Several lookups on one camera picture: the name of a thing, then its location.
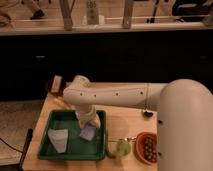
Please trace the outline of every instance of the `wooden table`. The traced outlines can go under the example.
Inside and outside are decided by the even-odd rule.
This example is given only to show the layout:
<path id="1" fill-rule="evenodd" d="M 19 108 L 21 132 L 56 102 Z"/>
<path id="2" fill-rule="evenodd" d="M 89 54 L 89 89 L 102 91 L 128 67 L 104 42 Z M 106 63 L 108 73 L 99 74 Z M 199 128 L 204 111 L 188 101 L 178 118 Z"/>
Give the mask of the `wooden table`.
<path id="1" fill-rule="evenodd" d="M 93 86 L 103 87 L 114 84 L 97 83 Z M 54 97 L 47 95 L 38 119 L 33 138 L 26 154 L 23 169 L 25 171 L 156 171 L 157 165 L 148 166 L 138 161 L 134 153 L 131 153 L 121 159 L 110 159 L 107 156 L 101 161 L 48 161 L 37 158 L 38 148 L 43 135 L 44 128 L 53 109 L 60 109 L 54 102 Z M 109 131 L 109 148 L 113 151 L 116 141 L 120 138 L 134 137 L 140 132 L 156 132 L 156 113 L 152 118 L 142 117 L 141 110 L 132 108 L 121 108 L 111 106 L 96 106 L 96 109 L 106 111 L 106 127 Z"/>

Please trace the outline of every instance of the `metal bar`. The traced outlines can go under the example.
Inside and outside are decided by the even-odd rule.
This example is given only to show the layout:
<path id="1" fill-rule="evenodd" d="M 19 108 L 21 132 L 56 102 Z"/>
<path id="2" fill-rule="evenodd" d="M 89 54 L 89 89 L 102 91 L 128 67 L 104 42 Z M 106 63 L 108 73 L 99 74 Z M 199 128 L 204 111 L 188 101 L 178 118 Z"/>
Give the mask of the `metal bar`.
<path id="1" fill-rule="evenodd" d="M 124 16 L 123 16 L 123 28 L 125 29 L 131 28 L 133 4 L 134 0 L 125 0 Z"/>
<path id="2" fill-rule="evenodd" d="M 64 21 L 64 30 L 72 30 L 73 22 L 69 9 L 68 0 L 60 0 L 60 8 Z"/>
<path id="3" fill-rule="evenodd" d="M 25 138 L 25 143 L 24 143 L 24 147 L 23 147 L 23 154 L 21 155 L 21 158 L 20 158 L 20 161 L 19 161 L 19 168 L 18 168 L 18 171 L 22 171 L 22 166 L 23 166 L 23 163 L 24 163 L 24 159 L 25 159 L 25 156 L 26 156 L 26 153 L 27 153 L 27 150 L 29 148 L 29 145 L 30 145 L 30 142 L 32 140 L 32 137 L 33 137 L 33 130 L 32 129 L 28 129 L 28 132 L 27 132 L 27 136 Z"/>
<path id="4" fill-rule="evenodd" d="M 209 11 L 208 16 L 206 16 L 203 19 L 203 24 L 205 26 L 213 26 L 213 6 L 211 7 L 211 10 Z"/>
<path id="5" fill-rule="evenodd" d="M 99 24 L 98 2 L 97 0 L 86 1 L 87 24 Z"/>

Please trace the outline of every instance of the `green tray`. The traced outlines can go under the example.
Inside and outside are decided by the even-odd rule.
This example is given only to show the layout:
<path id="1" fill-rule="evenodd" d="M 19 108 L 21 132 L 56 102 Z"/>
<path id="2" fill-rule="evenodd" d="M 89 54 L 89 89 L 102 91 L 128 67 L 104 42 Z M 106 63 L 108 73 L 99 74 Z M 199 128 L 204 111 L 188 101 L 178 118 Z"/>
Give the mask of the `green tray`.
<path id="1" fill-rule="evenodd" d="M 41 140 L 38 158 L 41 160 L 102 160 L 105 157 L 106 113 L 97 111 L 101 128 L 96 129 L 92 141 L 79 137 L 81 129 L 72 110 L 53 110 L 49 115 L 47 125 Z M 68 129 L 66 152 L 58 154 L 50 143 L 47 131 L 52 129 Z"/>

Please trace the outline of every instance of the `floor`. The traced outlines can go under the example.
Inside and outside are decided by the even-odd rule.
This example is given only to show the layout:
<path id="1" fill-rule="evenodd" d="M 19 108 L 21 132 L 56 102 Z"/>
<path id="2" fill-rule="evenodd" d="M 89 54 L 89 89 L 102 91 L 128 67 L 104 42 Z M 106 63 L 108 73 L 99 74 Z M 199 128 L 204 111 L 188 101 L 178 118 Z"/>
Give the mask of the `floor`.
<path id="1" fill-rule="evenodd" d="M 52 0 L 49 4 L 48 0 L 39 0 L 39 6 L 45 13 L 42 20 L 31 21 L 29 18 L 32 12 L 20 3 L 21 0 L 0 0 L 0 8 L 6 11 L 12 18 L 10 25 L 7 28 L 35 28 L 35 27 L 62 27 L 63 20 L 59 6 L 59 0 Z M 169 2 L 160 1 L 156 22 L 171 22 L 171 7 L 174 0 Z M 84 16 L 86 14 L 85 0 L 75 2 L 72 19 L 74 26 L 84 24 Z M 121 24 L 124 10 L 124 0 L 100 0 L 99 15 L 105 17 L 106 24 Z M 151 17 L 154 10 L 154 1 L 144 0 L 135 1 L 133 10 L 133 22 L 146 23 Z"/>
<path id="2" fill-rule="evenodd" d="M 34 129 L 44 100 L 1 101 L 0 137 L 22 150 L 28 129 Z M 19 163 L 21 153 L 0 141 L 0 166 Z"/>
<path id="3" fill-rule="evenodd" d="M 18 164 L 7 165 L 7 166 L 0 166 L 0 170 L 1 171 L 19 171 L 18 168 L 19 168 Z"/>
<path id="4" fill-rule="evenodd" d="M 59 0 L 35 0 L 41 7 L 45 16 L 40 20 L 30 20 L 33 15 L 26 5 L 21 4 L 21 0 L 0 0 L 0 10 L 8 13 L 11 17 L 11 22 L 6 26 L 1 26 L 0 15 L 0 33 L 8 34 L 8 31 L 17 33 L 17 31 L 64 31 L 64 23 L 59 5 Z M 174 22 L 179 24 L 178 16 L 172 16 L 172 7 L 176 0 L 160 0 L 157 6 L 155 23 L 168 23 L 173 25 Z M 102 17 L 100 23 L 105 24 L 104 27 L 110 28 L 120 27 L 123 22 L 124 0 L 99 0 L 98 10 L 99 16 Z M 147 19 L 153 15 L 155 8 L 155 0 L 134 1 L 132 23 L 147 24 Z M 73 28 L 85 28 L 86 23 L 86 0 L 75 1 L 71 17 Z"/>

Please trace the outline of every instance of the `cable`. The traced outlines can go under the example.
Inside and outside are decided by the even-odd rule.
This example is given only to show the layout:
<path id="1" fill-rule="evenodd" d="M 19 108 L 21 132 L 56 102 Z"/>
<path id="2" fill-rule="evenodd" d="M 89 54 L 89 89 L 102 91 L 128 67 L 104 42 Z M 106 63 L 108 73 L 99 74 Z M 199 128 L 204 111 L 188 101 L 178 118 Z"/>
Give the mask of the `cable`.
<path id="1" fill-rule="evenodd" d="M 106 138 L 106 150 L 105 150 L 105 152 L 106 152 L 107 157 L 116 158 L 116 155 L 113 154 L 112 152 L 110 152 L 110 150 L 109 150 L 109 144 L 108 144 L 109 133 L 108 133 L 108 130 L 106 130 L 105 138 Z"/>
<path id="2" fill-rule="evenodd" d="M 15 151 L 18 151 L 19 153 L 25 154 L 23 151 L 18 150 L 18 149 L 15 148 L 15 147 L 12 147 L 10 144 L 8 144 L 7 142 L 5 142 L 2 138 L 0 138 L 0 140 L 1 140 L 4 144 L 6 144 L 8 147 L 10 147 L 11 149 L 13 149 L 13 150 L 15 150 Z"/>
<path id="3" fill-rule="evenodd" d="M 72 13 L 74 5 L 75 5 L 75 0 L 72 1 L 71 7 L 70 7 L 70 14 Z"/>

